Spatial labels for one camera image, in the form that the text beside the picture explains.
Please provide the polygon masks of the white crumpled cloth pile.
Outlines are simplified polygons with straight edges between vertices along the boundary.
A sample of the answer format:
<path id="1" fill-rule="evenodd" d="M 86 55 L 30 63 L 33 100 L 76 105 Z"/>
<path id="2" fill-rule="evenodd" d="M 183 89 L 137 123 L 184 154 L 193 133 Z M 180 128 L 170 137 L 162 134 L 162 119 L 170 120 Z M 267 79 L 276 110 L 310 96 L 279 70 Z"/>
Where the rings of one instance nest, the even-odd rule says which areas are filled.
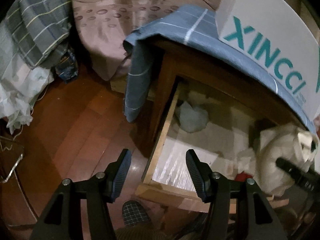
<path id="1" fill-rule="evenodd" d="M 10 133 L 30 125 L 38 96 L 53 81 L 49 69 L 30 69 L 18 53 L 1 65 L 1 118 L 7 119 Z"/>

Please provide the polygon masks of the blue checked cloth cover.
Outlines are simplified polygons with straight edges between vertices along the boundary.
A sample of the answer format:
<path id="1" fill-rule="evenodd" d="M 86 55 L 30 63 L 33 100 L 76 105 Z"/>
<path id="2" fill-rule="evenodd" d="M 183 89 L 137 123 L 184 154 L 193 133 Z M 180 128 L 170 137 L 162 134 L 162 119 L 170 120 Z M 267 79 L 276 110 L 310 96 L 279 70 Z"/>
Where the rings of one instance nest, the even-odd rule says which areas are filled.
<path id="1" fill-rule="evenodd" d="M 160 68 L 164 52 L 185 49 L 193 56 L 204 56 L 222 63 L 231 72 L 250 77 L 283 100 L 311 132 L 316 126 L 293 97 L 267 71 L 249 57 L 218 39 L 215 12 L 184 5 L 172 14 L 135 29 L 123 42 L 131 56 L 124 98 L 124 115 L 128 122 L 138 117 L 151 86 L 152 75 Z"/>

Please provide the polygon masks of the red garment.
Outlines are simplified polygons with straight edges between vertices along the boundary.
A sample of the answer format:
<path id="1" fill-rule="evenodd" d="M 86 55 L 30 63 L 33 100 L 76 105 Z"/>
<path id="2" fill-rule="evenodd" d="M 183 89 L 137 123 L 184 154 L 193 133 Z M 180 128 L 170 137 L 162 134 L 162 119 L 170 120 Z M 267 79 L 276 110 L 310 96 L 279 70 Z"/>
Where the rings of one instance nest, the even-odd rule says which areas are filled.
<path id="1" fill-rule="evenodd" d="M 246 181 L 247 179 L 249 178 L 252 178 L 252 175 L 250 174 L 247 174 L 246 172 L 241 172 L 239 174 L 236 175 L 235 177 L 235 181 L 240 181 L 240 182 L 244 182 Z"/>

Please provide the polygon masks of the grey plaid blanket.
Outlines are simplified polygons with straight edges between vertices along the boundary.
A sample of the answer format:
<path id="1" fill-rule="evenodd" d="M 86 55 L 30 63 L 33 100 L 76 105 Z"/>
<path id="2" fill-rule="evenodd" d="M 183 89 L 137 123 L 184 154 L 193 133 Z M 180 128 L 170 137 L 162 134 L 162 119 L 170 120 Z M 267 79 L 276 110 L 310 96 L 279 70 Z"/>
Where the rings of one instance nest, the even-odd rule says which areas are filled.
<path id="1" fill-rule="evenodd" d="M 5 16 L 23 61 L 31 68 L 52 68 L 68 50 L 72 0 L 15 0 Z"/>

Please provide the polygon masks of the white lace underwear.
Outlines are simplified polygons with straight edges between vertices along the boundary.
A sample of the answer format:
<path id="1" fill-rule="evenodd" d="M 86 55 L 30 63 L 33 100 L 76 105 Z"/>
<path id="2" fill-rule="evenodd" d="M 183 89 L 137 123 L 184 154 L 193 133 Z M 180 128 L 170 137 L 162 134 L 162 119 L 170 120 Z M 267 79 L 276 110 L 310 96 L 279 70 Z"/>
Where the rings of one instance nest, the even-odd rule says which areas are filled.
<path id="1" fill-rule="evenodd" d="M 318 152 L 317 135 L 294 124 L 286 124 L 260 132 L 258 149 L 248 148 L 237 155 L 237 174 L 251 175 L 263 192 L 280 197 L 293 185 L 293 179 L 276 166 L 283 158 L 308 171 Z"/>

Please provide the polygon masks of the brown wooden nightstand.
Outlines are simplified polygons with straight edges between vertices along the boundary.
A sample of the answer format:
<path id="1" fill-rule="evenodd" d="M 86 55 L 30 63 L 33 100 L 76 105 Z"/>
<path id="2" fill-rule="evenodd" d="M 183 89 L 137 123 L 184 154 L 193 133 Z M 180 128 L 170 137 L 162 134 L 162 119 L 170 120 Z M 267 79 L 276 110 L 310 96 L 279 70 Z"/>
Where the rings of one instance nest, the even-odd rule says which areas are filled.
<path id="1" fill-rule="evenodd" d="M 230 96 L 276 125 L 289 122 L 306 128 L 287 103 L 258 80 L 202 51 L 156 35 L 140 43 L 154 53 L 152 73 L 156 74 L 156 94 L 152 107 L 143 107 L 138 120 L 138 149 L 149 157 L 169 111 L 174 90 L 181 81 L 194 81 Z"/>

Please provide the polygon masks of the dark blue snack packet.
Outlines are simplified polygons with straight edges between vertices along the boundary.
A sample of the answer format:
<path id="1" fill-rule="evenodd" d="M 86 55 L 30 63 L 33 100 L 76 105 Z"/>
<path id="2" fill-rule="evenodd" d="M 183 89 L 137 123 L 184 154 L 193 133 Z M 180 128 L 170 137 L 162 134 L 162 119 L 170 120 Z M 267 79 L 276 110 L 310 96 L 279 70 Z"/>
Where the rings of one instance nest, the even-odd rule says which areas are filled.
<path id="1" fill-rule="evenodd" d="M 64 83 L 70 83 L 78 78 L 79 68 L 72 50 L 67 50 L 61 57 L 59 64 L 51 68 L 54 77 L 60 78 Z"/>

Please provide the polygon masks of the white box teal lettering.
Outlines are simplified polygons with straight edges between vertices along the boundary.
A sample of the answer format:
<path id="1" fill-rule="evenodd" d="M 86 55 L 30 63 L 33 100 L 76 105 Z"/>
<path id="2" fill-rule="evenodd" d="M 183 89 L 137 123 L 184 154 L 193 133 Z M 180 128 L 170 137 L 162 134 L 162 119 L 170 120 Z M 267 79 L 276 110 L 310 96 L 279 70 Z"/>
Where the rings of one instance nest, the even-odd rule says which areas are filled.
<path id="1" fill-rule="evenodd" d="M 271 74 L 309 119 L 319 115 L 319 45 L 284 0 L 221 0 L 219 39 Z"/>

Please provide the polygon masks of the checked slipper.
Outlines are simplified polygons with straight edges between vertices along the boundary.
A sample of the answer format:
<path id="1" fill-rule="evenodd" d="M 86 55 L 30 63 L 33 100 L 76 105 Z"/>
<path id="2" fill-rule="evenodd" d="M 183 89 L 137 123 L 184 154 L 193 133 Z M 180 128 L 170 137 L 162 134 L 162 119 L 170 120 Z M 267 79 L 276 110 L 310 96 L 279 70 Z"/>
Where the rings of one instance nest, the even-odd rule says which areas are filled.
<path id="1" fill-rule="evenodd" d="M 123 204 L 122 217 L 125 226 L 136 226 L 140 223 L 151 222 L 144 207 L 135 200 L 128 200 Z"/>

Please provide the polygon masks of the pink dotted bed sheet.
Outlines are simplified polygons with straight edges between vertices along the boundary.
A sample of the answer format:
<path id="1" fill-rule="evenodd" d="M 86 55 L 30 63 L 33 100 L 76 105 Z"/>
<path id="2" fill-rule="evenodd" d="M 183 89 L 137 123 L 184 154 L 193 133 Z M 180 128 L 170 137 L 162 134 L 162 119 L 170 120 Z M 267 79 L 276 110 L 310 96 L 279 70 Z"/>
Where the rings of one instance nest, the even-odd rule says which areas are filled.
<path id="1" fill-rule="evenodd" d="M 80 40 L 93 70 L 105 81 L 129 71 L 123 41 L 133 30 L 184 4 L 215 10 L 221 0 L 72 0 Z"/>

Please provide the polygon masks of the pale blue crumpled garment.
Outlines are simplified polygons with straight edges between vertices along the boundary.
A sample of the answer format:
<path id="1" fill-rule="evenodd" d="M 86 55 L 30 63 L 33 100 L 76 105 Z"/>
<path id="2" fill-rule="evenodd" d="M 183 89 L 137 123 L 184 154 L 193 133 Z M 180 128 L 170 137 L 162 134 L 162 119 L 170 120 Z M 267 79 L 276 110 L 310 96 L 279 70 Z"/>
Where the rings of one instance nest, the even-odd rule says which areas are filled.
<path id="1" fill-rule="evenodd" d="M 209 114 L 199 106 L 193 107 L 184 101 L 175 109 L 180 128 L 185 132 L 194 133 L 206 128 L 209 122 Z"/>

